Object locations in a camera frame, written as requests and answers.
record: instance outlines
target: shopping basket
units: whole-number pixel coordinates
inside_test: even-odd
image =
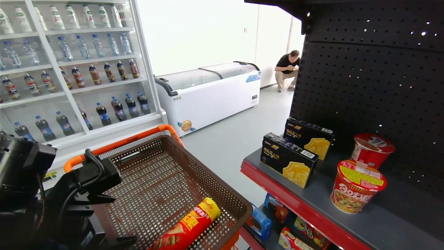
[[[238,231],[252,214],[251,204],[186,151],[172,126],[161,125],[92,152],[111,159],[122,176],[122,183],[105,193],[116,201],[94,207],[107,238],[138,235],[131,249],[147,249],[210,197],[222,214],[189,249],[235,248]],[[82,160],[83,155],[74,157],[64,170]]]

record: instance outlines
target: chest freezer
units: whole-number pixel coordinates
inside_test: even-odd
[[[259,103],[261,71],[232,62],[155,77],[160,105],[179,136]]]

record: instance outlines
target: snack box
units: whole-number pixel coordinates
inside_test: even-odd
[[[268,240],[270,236],[270,228],[272,225],[271,220],[255,205],[253,206],[253,215],[247,220],[247,225],[249,225],[262,240]]]
[[[281,223],[289,221],[292,212],[269,193],[265,196],[264,206],[274,214]]]
[[[326,250],[331,244],[331,242],[324,235],[319,233],[314,227],[306,223],[299,216],[296,218],[296,221],[294,222],[294,227],[297,230],[303,232],[307,236],[307,238],[314,241],[314,243],[322,250]]]
[[[324,160],[335,133],[318,125],[289,117],[283,137],[304,149],[315,153]]]
[[[288,227],[282,229],[281,235],[279,236],[279,245],[285,250],[314,250],[301,239],[292,235]]]
[[[316,154],[287,141],[281,136],[274,133],[268,133],[264,136],[261,161],[301,188],[307,186],[317,159]]]

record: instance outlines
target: floor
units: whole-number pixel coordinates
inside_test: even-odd
[[[293,91],[277,86],[261,90],[259,104],[182,137],[185,148],[253,204],[260,206],[266,191],[240,172],[243,159],[262,146],[268,132],[281,134],[290,114]],[[239,240],[237,246],[248,245]]]

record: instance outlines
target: red shelf edge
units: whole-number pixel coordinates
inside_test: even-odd
[[[241,227],[239,234],[252,250],[264,250],[264,248],[256,241],[256,239],[244,228]]]
[[[285,188],[282,188],[280,184],[270,179],[267,175],[265,175],[262,171],[259,171],[250,163],[243,161],[241,172],[252,181],[256,182],[265,191],[276,197],[291,211],[304,218],[304,220],[306,220],[308,223],[315,225],[316,229],[330,239],[330,241],[332,241],[335,245],[340,246],[344,250],[370,250],[367,245],[359,240],[356,240],[341,227],[318,214],[317,211],[305,204],[297,195],[291,193]]]

